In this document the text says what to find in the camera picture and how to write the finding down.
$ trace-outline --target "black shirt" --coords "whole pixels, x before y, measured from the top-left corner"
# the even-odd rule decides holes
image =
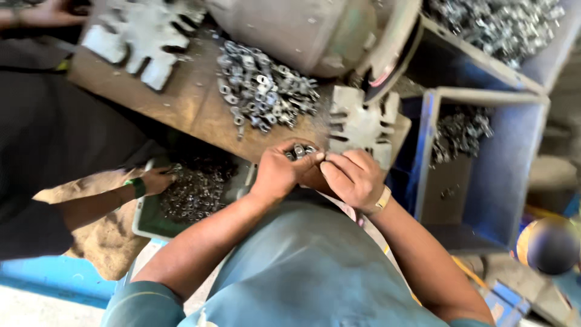
[[[35,55],[0,40],[0,260],[62,254],[73,237],[39,191],[123,165],[161,148],[131,122]]]

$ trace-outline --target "blue metal frame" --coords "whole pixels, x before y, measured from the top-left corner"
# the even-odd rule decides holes
[[[106,308],[117,282],[104,280],[85,259],[61,255],[0,262],[0,285]]]

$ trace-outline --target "metal stamping scrap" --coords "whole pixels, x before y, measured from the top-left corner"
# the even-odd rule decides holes
[[[267,134],[276,124],[294,128],[299,114],[317,114],[316,79],[273,62],[256,48],[226,41],[221,50],[217,62],[226,78],[218,79],[218,89],[234,105],[235,125],[243,127],[248,120],[252,128]],[[239,128],[237,139],[243,135]]]
[[[184,165],[175,164],[169,173],[177,180],[159,195],[165,217],[194,223],[224,208],[220,202],[224,185],[235,170],[236,165],[224,158],[194,157]]]
[[[565,16],[559,1],[429,0],[429,11],[455,35],[519,69],[555,37]]]
[[[432,163],[451,162],[459,153],[478,157],[479,140],[494,135],[489,119],[493,111],[492,108],[456,106],[454,115],[445,116],[437,124],[432,146]]]

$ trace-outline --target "teal shirt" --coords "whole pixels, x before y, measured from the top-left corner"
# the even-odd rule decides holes
[[[231,253],[202,309],[218,327],[448,326],[418,305],[349,217],[291,201],[269,212]],[[186,317],[168,288],[136,282],[113,296],[102,326],[192,327],[202,309]],[[460,319],[450,326],[488,325]]]

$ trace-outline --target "wooden workbench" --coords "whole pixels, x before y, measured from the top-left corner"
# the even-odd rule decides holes
[[[99,23],[97,15],[105,11],[105,2],[97,3],[84,32]],[[216,59],[221,51],[212,35],[207,27],[198,30],[197,38],[191,40],[186,51],[193,61],[178,62],[160,93],[128,74],[124,67],[112,65],[82,46],[73,57],[69,79],[92,93],[254,163],[260,161],[267,147],[291,137],[305,138],[328,148],[332,86],[320,92],[322,105],[318,115],[299,116],[293,130],[276,125],[264,135],[247,122],[244,138],[237,141],[238,129],[232,121],[231,106],[218,91],[216,73],[220,72],[220,67]],[[408,129],[409,125],[404,129],[396,128],[394,139],[397,141],[392,144],[394,153],[399,151]]]

